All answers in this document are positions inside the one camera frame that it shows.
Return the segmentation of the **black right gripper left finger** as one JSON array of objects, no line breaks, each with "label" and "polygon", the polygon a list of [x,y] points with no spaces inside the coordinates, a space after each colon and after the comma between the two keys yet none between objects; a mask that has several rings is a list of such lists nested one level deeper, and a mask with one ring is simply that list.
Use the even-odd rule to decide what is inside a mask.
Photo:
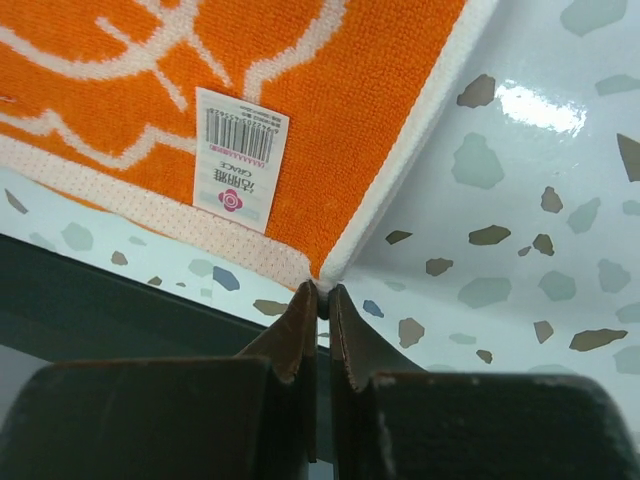
[{"label": "black right gripper left finger", "polygon": [[231,357],[57,363],[1,429],[5,479],[304,479],[317,459],[318,292]]}]

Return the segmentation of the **orange patterned cream towel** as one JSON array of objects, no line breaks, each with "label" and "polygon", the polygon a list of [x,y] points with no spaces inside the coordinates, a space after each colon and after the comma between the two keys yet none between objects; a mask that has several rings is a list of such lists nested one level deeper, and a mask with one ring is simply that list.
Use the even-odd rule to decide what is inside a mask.
[{"label": "orange patterned cream towel", "polygon": [[290,288],[381,218],[493,1],[5,1],[1,163]]}]

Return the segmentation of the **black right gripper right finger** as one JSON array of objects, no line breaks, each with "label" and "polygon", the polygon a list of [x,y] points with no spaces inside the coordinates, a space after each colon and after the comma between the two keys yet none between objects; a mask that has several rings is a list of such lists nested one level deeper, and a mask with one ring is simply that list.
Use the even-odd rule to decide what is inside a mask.
[{"label": "black right gripper right finger", "polygon": [[398,352],[348,291],[328,297],[339,479],[635,479],[618,407],[575,375],[433,373]]}]

